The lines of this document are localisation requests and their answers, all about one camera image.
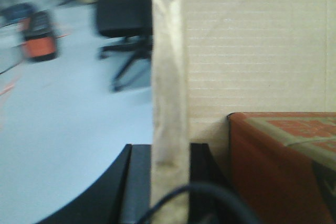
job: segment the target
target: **black cable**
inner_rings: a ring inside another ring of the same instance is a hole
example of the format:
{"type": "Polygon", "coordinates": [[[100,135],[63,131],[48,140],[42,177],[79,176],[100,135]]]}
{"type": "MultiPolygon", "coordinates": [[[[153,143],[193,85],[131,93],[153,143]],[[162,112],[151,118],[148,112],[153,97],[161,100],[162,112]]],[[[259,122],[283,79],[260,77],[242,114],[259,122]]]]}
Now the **black cable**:
{"type": "Polygon", "coordinates": [[[208,183],[191,183],[185,186],[178,187],[177,189],[168,193],[151,209],[149,209],[136,224],[145,224],[145,221],[149,220],[164,204],[175,198],[177,195],[185,193],[187,191],[206,194],[208,196],[216,198],[222,204],[227,206],[233,213],[235,213],[235,215],[243,224],[261,223],[255,216],[255,214],[229,190],[208,183]]]}
{"type": "Polygon", "coordinates": [[[19,65],[22,61],[23,61],[23,58],[22,58],[20,61],[18,61],[17,63],[15,63],[14,65],[12,65],[12,66],[10,66],[9,68],[5,69],[4,71],[0,72],[0,75],[2,75],[2,74],[5,73],[5,72],[10,71],[12,68],[15,68],[15,67],[16,67],[17,65],[19,65]]]}

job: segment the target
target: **chair backrest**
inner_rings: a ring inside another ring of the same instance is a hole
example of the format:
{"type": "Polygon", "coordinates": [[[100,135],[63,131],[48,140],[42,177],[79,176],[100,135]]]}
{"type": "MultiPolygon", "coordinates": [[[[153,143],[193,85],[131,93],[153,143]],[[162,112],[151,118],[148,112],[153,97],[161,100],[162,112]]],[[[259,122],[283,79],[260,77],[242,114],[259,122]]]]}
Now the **chair backrest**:
{"type": "Polygon", "coordinates": [[[152,34],[152,1],[98,0],[96,26],[110,38],[152,34]]]}

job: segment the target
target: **orange object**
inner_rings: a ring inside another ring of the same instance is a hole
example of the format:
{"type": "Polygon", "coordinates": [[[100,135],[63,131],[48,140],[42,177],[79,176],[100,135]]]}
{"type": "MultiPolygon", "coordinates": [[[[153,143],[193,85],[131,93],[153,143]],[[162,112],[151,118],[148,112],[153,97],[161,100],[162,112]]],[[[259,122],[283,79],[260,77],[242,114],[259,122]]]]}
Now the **orange object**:
{"type": "Polygon", "coordinates": [[[51,55],[56,51],[54,41],[49,37],[28,40],[25,47],[31,58],[51,55]]]}
{"type": "Polygon", "coordinates": [[[336,113],[229,121],[234,185],[265,223],[336,223],[336,113]]]}
{"type": "Polygon", "coordinates": [[[56,57],[56,37],[47,12],[37,12],[23,20],[23,35],[27,58],[43,61],[56,57]]]}

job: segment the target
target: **chair wheel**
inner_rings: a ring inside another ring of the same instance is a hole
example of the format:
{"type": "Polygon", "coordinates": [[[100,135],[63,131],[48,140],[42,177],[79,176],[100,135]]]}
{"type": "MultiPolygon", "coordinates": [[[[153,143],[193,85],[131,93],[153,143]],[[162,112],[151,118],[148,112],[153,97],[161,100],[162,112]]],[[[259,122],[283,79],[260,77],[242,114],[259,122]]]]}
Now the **chair wheel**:
{"type": "Polygon", "coordinates": [[[104,54],[103,52],[101,52],[99,57],[98,57],[98,59],[100,59],[100,60],[103,60],[103,59],[106,59],[106,58],[108,58],[108,56],[106,54],[104,54]]]}
{"type": "Polygon", "coordinates": [[[111,85],[111,89],[112,89],[113,92],[119,92],[119,91],[122,90],[122,88],[123,88],[123,86],[118,85],[118,83],[116,83],[116,82],[113,82],[112,85],[111,85]]]}

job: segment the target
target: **cardboard wall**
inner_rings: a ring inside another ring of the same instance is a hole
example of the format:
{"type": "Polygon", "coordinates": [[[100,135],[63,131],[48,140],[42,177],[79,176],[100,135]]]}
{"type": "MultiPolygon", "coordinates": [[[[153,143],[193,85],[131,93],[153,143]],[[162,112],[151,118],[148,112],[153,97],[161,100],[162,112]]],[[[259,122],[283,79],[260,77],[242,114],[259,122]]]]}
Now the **cardboard wall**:
{"type": "Polygon", "coordinates": [[[336,111],[336,0],[184,0],[190,135],[227,168],[238,111],[336,111]]]}

